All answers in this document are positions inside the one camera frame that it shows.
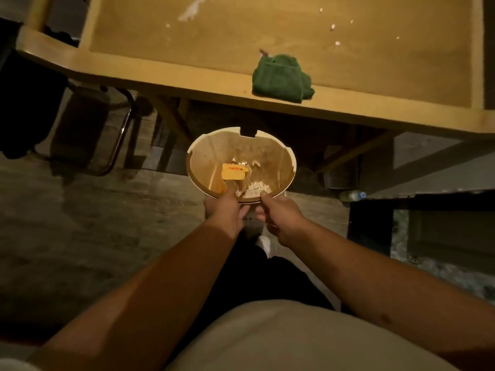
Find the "hand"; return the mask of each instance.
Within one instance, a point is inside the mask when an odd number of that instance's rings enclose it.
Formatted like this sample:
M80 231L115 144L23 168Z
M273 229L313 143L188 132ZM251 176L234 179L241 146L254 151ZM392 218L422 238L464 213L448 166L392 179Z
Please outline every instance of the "hand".
M262 191L260 197L263 205L256 207L256 218L266 223L268 231L278 237L281 245L291 248L309 220L294 200L284 195L273 198Z
M249 205L238 203L234 190L227 190L219 199L204 200L204 215L207 222L224 230L228 236L237 238L244 228L243 218L249 211Z

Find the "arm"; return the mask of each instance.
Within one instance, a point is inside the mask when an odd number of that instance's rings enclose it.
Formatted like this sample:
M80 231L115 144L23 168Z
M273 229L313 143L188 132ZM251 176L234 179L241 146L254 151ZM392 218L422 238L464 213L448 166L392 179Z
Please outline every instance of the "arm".
M493 306L319 226L290 199L262 200L257 218L360 318L451 362L474 353L495 361Z
M160 370L210 293L244 226L233 192L208 220L80 314L29 362L45 371Z

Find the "food crumb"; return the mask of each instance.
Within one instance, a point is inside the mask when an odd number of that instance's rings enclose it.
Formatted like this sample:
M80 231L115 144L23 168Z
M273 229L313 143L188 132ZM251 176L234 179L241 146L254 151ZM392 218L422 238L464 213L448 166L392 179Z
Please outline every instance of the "food crumb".
M261 181L250 182L247 184L247 189L242 198L256 198L260 196L263 190L267 193L272 192L272 189L269 187L269 185L266 185Z

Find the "folded green cloth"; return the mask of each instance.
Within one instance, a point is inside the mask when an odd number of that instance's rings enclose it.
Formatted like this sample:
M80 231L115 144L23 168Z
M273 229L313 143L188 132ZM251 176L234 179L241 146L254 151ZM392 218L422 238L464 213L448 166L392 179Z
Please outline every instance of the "folded green cloth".
M303 73L298 61L289 55L263 56L252 74L255 95L302 103L311 99L311 77Z

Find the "bottle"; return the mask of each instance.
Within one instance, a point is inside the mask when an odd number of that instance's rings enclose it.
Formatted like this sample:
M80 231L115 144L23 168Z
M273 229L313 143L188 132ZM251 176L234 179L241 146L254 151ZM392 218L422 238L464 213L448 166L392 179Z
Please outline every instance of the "bottle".
M366 193L359 190L348 190L339 195L342 202L358 202L364 198L366 198Z

